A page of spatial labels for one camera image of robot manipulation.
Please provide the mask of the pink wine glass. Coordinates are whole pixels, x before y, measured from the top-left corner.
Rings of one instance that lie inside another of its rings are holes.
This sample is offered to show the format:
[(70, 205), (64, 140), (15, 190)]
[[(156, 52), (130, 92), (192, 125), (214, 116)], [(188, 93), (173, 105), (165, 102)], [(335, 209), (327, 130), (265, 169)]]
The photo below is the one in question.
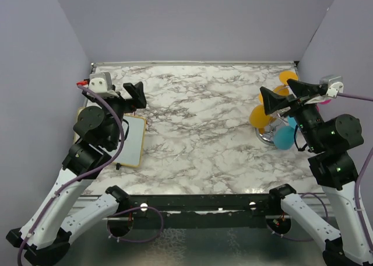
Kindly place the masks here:
[(331, 99), (328, 99), (328, 100), (325, 100), (323, 102), (319, 102), (316, 104), (316, 109), (318, 112), (320, 112), (320, 106), (324, 106), (324, 105), (327, 105), (331, 102)]

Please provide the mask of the blue wine glass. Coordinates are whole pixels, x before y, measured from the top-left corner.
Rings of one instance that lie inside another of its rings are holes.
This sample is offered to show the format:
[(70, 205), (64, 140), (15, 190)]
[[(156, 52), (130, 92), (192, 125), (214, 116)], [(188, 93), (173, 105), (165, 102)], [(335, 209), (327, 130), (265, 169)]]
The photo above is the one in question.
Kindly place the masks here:
[(287, 117), (288, 124), (279, 128), (274, 137), (273, 143), (277, 149), (289, 150), (294, 144), (294, 138), (297, 137), (297, 123), (293, 117)]

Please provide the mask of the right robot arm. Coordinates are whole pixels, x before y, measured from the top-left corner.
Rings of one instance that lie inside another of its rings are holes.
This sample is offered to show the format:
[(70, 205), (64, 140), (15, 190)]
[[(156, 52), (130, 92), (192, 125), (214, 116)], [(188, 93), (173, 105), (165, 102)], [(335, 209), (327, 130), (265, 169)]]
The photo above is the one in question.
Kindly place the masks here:
[(342, 95), (342, 79), (328, 76), (316, 85), (289, 79), (287, 84), (288, 96), (260, 89), (264, 112), (295, 119), (313, 153), (309, 167), (330, 202), (337, 227), (321, 218), (288, 184), (270, 190), (268, 208), (294, 219), (321, 249), (327, 265), (371, 265), (372, 227), (360, 194), (364, 172), (356, 169), (348, 154), (364, 142), (360, 121), (349, 114), (324, 121), (316, 108)]

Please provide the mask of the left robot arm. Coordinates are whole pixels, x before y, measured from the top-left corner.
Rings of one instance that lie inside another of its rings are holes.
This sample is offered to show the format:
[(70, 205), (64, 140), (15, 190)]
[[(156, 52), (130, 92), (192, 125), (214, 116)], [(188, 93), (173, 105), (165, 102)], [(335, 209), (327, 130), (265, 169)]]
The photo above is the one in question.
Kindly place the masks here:
[(76, 85), (94, 105), (80, 112), (73, 126), (79, 139), (68, 150), (39, 209), (24, 226), (6, 235), (7, 241), (19, 250), (18, 265), (23, 259), (31, 265), (55, 265), (88, 229), (112, 214), (125, 215), (129, 208), (127, 194), (114, 187), (95, 203), (68, 215), (81, 193), (121, 153), (128, 135), (122, 127), (124, 114), (147, 105), (143, 83), (124, 83), (128, 99), (107, 82), (102, 89), (95, 89), (92, 80)]

